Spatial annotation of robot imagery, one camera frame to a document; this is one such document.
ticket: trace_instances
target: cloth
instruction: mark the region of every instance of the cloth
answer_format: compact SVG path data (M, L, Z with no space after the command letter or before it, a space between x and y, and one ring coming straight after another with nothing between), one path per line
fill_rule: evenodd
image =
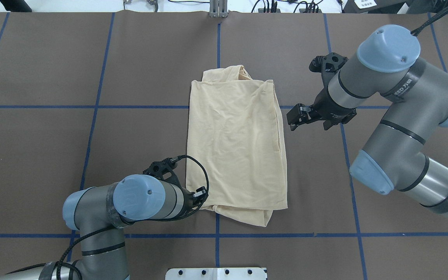
M203 209L265 227L288 208L283 119L272 80L252 80L242 65L203 73L191 84L187 154L207 170ZM186 187L203 186L187 161Z

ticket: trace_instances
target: paper tag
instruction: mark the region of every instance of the paper tag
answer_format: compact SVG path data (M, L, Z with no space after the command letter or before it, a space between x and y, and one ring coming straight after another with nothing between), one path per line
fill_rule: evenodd
M368 7L376 6L375 0L354 0L359 9L366 9Z

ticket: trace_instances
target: cloth bag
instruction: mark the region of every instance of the cloth bag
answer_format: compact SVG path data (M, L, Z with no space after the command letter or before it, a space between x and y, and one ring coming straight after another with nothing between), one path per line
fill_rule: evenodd
M193 81L187 154L208 173L202 209L265 227L273 210L288 208L283 119L272 80L252 80L237 65ZM186 187L195 191L202 177L187 161Z

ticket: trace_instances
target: white floor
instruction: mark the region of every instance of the white floor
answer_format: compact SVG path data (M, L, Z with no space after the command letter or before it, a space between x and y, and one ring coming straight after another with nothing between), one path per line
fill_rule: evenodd
M123 0L25 0L27 4L35 12L114 12L128 9L132 11L153 12L154 6L147 3L146 0L132 0L132 3L125 4ZM208 3L173 3L167 0L158 0L159 12L177 12L177 11L208 11L210 6ZM256 0L228 0L227 7L230 11L250 12ZM293 12L296 3L288 4L287 2L278 2L278 9L281 12ZM260 1L255 12L259 8L263 8L263 2ZM325 13L341 13L341 6L336 0L322 0L319 3L322 12ZM0 12L6 12L0 3Z

